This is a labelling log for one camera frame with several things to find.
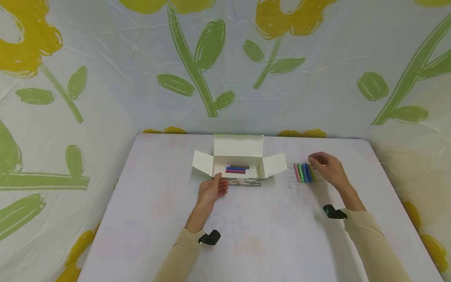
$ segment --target floral backdrop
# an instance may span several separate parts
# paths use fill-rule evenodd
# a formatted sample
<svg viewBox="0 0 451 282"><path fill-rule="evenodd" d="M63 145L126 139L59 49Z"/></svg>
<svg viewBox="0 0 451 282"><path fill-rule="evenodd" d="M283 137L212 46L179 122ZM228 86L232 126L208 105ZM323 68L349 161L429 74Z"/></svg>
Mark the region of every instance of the floral backdrop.
<svg viewBox="0 0 451 282"><path fill-rule="evenodd" d="M364 138L451 281L451 0L0 0L0 280L75 282L139 132Z"/></svg>

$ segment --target black wrist strap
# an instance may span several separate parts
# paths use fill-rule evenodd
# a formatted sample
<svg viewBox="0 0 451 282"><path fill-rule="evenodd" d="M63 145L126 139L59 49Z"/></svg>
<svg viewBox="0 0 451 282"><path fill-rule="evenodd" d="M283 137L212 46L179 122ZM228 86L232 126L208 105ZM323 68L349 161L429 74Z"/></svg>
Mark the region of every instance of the black wrist strap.
<svg viewBox="0 0 451 282"><path fill-rule="evenodd" d="M335 209L332 205L325 205L323 208L328 218L334 219L346 219L348 216L346 213L342 212L339 209Z"/></svg>
<svg viewBox="0 0 451 282"><path fill-rule="evenodd" d="M216 243L219 241L219 238L221 238L221 234L219 234L218 230L213 230L210 235L204 234L202 237L199 238L199 244L204 243L207 245L216 245Z"/></svg>

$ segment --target finger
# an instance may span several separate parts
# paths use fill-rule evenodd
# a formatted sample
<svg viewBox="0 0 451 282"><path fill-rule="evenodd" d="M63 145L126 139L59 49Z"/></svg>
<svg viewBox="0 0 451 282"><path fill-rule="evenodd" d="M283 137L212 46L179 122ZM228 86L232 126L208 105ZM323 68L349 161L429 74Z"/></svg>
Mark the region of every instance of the finger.
<svg viewBox="0 0 451 282"><path fill-rule="evenodd" d="M223 183L223 184L219 184L218 185L218 189L224 188L224 187L228 187L229 184L228 183Z"/></svg>
<svg viewBox="0 0 451 282"><path fill-rule="evenodd" d="M315 158L308 157L308 161L321 173L325 167Z"/></svg>
<svg viewBox="0 0 451 282"><path fill-rule="evenodd" d="M317 152L317 153L311 154L309 157L315 158L322 165L327 165L331 155L329 155L328 153L324 153L324 152Z"/></svg>
<svg viewBox="0 0 451 282"><path fill-rule="evenodd" d="M229 186L218 187L218 192L228 190Z"/></svg>
<svg viewBox="0 0 451 282"><path fill-rule="evenodd" d="M213 178L213 182L212 185L218 185L219 184L219 180L221 179L222 173L216 173L215 174L215 178Z"/></svg>
<svg viewBox="0 0 451 282"><path fill-rule="evenodd" d="M220 197L224 196L225 194L227 194L229 191L221 191L216 195L216 199L219 199Z"/></svg>

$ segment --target chalk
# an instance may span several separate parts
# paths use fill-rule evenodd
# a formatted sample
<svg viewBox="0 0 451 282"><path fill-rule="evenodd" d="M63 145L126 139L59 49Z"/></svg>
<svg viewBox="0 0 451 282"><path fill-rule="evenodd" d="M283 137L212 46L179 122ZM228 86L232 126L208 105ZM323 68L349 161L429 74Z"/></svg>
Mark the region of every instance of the chalk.
<svg viewBox="0 0 451 282"><path fill-rule="evenodd" d="M313 167L311 164L308 164L308 168L310 169L310 174L312 175L313 182L316 181L315 174L313 173Z"/></svg>
<svg viewBox="0 0 451 282"><path fill-rule="evenodd" d="M305 172L307 173L308 181L313 182L313 178L312 178L312 175L310 174L310 169L308 167L308 164L305 163L304 166L305 166Z"/></svg>
<svg viewBox="0 0 451 282"><path fill-rule="evenodd" d="M296 178L298 179L298 182L301 182L301 176L299 175L298 164L294 163L293 166L295 167Z"/></svg>
<svg viewBox="0 0 451 282"><path fill-rule="evenodd" d="M231 171L245 171L246 170L244 167L234 167L234 166L228 166L226 169L229 169Z"/></svg>
<svg viewBox="0 0 451 282"><path fill-rule="evenodd" d="M305 183L308 183L309 180L308 180L308 176L307 176L307 171L305 170L305 165L302 164L301 167L302 167L302 174L304 174Z"/></svg>
<svg viewBox="0 0 451 282"><path fill-rule="evenodd" d="M229 172L229 173L240 173L240 174L245 174L246 173L246 171L229 171L229 170L225 170L226 172Z"/></svg>
<svg viewBox="0 0 451 282"><path fill-rule="evenodd" d="M305 182L304 174L302 173L302 168L301 168L300 163L298 163L298 172L299 172L299 176L301 177L301 182Z"/></svg>
<svg viewBox="0 0 451 282"><path fill-rule="evenodd" d="M249 168L249 166L237 166L237 165L229 165L231 167L244 167L244 168Z"/></svg>

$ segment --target left hand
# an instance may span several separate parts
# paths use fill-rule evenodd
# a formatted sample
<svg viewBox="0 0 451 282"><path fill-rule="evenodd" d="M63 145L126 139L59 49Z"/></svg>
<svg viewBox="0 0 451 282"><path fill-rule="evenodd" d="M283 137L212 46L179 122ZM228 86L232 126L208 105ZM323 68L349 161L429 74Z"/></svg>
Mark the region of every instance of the left hand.
<svg viewBox="0 0 451 282"><path fill-rule="evenodd" d="M215 201L227 194L229 189L229 181L221 176L221 173L217 173L213 180L204 181L199 185L197 205L206 208L209 213L213 211Z"/></svg>

